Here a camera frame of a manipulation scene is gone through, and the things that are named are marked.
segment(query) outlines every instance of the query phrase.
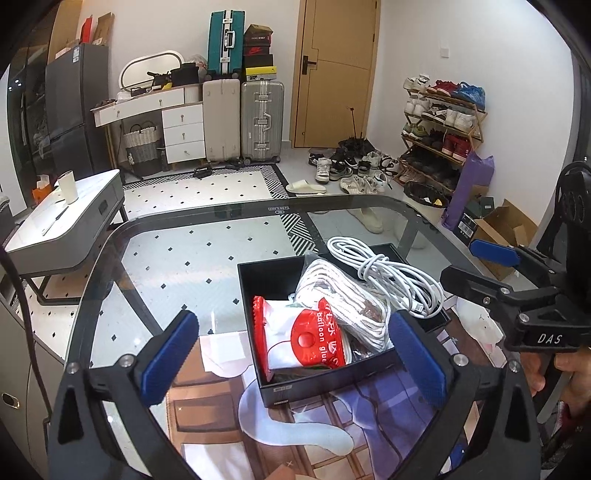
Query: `glass tabletop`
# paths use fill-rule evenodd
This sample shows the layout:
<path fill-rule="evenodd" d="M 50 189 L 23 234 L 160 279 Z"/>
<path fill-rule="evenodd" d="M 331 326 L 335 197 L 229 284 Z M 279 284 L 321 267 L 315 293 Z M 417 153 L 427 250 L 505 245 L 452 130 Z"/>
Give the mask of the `glass tabletop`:
<path fill-rule="evenodd" d="M 371 396 L 371 385 L 278 410 L 264 408 L 258 392 L 237 265 L 326 252 L 334 236 L 391 244 L 436 279 L 450 264 L 477 272 L 425 217 L 385 196 L 264 200 L 144 216 L 117 229 L 103 247 L 76 317 L 68 362 L 113 365 L 126 353 L 137 354 L 180 310 L 191 310 L 200 339 L 167 398 L 151 412 L 203 480 L 263 480 L 281 465 L 302 478 L 387 478 L 433 415 L 404 371 L 396 381 L 375 380 L 383 383 L 379 402 L 395 412 L 391 420 L 414 419 L 411 427 L 393 425 L 387 443 L 377 434 L 383 427 L 372 430 L 356 411 L 355 398 Z M 104 406 L 126 459 L 147 473 L 116 407 Z M 397 433 L 400 427 L 406 436 Z M 274 433 L 269 438 L 264 432 Z M 392 464 L 372 461 L 384 449 L 398 452 Z"/>

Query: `paper cup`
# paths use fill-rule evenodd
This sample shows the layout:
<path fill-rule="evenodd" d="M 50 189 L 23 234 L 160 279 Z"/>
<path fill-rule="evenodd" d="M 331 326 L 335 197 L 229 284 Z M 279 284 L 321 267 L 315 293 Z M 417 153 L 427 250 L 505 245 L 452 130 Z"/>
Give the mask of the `paper cup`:
<path fill-rule="evenodd" d="M 71 170 L 64 173 L 57 179 L 56 185 L 59 185 L 61 196 L 69 205 L 78 199 L 78 190 L 76 189 L 76 181 L 74 180 L 74 172 Z"/>

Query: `gray refrigerator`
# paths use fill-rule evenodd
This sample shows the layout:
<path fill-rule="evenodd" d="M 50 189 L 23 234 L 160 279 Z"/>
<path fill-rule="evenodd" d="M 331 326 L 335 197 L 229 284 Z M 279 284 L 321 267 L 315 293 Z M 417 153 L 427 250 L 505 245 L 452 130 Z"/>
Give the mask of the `gray refrigerator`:
<path fill-rule="evenodd" d="M 109 48 L 84 43 L 47 65 L 47 126 L 57 175 L 76 180 L 110 170 L 102 128 L 90 109 L 109 98 Z"/>

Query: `bolt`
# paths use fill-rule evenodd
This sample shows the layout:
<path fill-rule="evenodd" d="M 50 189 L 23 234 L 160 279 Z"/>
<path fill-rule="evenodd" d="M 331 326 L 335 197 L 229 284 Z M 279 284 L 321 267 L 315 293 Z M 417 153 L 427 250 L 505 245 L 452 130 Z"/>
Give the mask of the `bolt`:
<path fill-rule="evenodd" d="M 509 370 L 511 370 L 513 373 L 519 373 L 519 370 L 521 370 L 521 365 L 519 364 L 519 362 L 517 360 L 510 360 L 509 361 Z"/>
<path fill-rule="evenodd" d="M 117 362 L 119 364 L 120 367 L 123 368 L 128 368 L 131 367 L 131 365 L 133 365 L 135 362 L 135 357 L 133 355 L 124 355 L 121 358 L 119 358 L 119 361 Z"/>
<path fill-rule="evenodd" d="M 75 374 L 79 369 L 80 369 L 80 365 L 78 365 L 76 362 L 72 362 L 71 364 L 67 364 L 67 366 L 66 366 L 66 372 L 69 375 Z"/>
<path fill-rule="evenodd" d="M 453 362 L 459 367 L 465 367 L 469 363 L 469 360 L 466 355 L 459 353 L 453 356 Z"/>

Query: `red circle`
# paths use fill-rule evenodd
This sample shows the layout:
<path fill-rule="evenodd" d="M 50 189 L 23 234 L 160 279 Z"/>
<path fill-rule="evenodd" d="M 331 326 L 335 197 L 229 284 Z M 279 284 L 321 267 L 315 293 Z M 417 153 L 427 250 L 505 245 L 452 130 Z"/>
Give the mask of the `red circle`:
<path fill-rule="evenodd" d="M 297 342 L 302 348 L 310 348 L 314 345 L 314 335 L 310 332 L 304 332 L 298 337 Z"/>

